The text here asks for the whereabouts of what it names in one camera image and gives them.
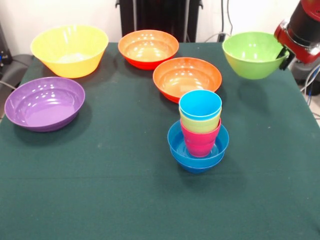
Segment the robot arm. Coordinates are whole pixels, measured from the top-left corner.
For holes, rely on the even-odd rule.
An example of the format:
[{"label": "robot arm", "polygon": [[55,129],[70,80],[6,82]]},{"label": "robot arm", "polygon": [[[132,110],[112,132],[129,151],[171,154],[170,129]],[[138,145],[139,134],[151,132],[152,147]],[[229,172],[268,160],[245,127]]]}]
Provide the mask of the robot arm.
[{"label": "robot arm", "polygon": [[290,20],[280,23],[274,32],[283,45],[279,56],[289,51],[289,57],[280,65],[285,70],[294,58],[304,64],[320,57],[320,0],[301,0]]}]

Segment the green bowl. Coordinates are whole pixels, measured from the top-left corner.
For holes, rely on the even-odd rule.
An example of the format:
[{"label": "green bowl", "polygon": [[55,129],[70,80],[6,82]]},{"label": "green bowl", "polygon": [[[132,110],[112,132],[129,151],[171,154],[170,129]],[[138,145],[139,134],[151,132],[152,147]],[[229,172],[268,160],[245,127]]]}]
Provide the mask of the green bowl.
[{"label": "green bowl", "polygon": [[256,80],[273,73],[288,57],[277,59],[283,46],[270,33],[243,32],[229,37],[222,49],[231,68],[240,77]]}]

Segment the blue bowl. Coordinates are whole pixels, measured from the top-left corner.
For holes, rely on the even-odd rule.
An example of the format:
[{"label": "blue bowl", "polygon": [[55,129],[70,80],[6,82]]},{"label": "blue bowl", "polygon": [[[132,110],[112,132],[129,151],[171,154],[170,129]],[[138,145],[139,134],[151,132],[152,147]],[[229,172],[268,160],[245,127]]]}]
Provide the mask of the blue bowl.
[{"label": "blue bowl", "polygon": [[189,119],[205,121],[214,118],[222,107],[218,94],[209,90],[192,90],[179,100],[181,112]]},{"label": "blue bowl", "polygon": [[188,172],[197,174],[206,172],[222,160],[229,144],[229,134],[225,126],[221,125],[215,144],[206,157],[194,157],[188,152],[180,121],[171,126],[167,140],[175,160]]}]

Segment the yellow bowl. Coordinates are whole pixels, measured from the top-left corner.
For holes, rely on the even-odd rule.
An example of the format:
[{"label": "yellow bowl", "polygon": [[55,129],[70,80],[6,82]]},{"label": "yellow bowl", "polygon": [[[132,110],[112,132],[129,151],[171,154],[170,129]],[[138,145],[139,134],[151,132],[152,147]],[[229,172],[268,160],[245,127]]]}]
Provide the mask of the yellow bowl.
[{"label": "yellow bowl", "polygon": [[88,25],[65,25],[36,36],[31,52],[56,75],[80,78],[99,65],[109,43],[107,34]]},{"label": "yellow bowl", "polygon": [[213,118],[205,121],[193,120],[186,117],[179,107],[180,117],[183,126],[188,129],[190,132],[197,134],[206,134],[215,130],[219,124],[220,114],[222,109],[220,109],[219,113]]}]

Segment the pink cup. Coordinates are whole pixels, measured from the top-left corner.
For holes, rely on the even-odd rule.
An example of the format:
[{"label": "pink cup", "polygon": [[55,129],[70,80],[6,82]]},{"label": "pink cup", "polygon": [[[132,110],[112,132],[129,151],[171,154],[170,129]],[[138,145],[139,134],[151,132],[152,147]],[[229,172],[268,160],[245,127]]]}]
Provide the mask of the pink cup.
[{"label": "pink cup", "polygon": [[184,127],[181,120],[180,124],[184,136],[184,142],[189,153],[197,158],[203,158],[207,156],[215,145],[221,126],[221,118],[219,119],[216,129],[208,133],[195,133],[189,131]]}]

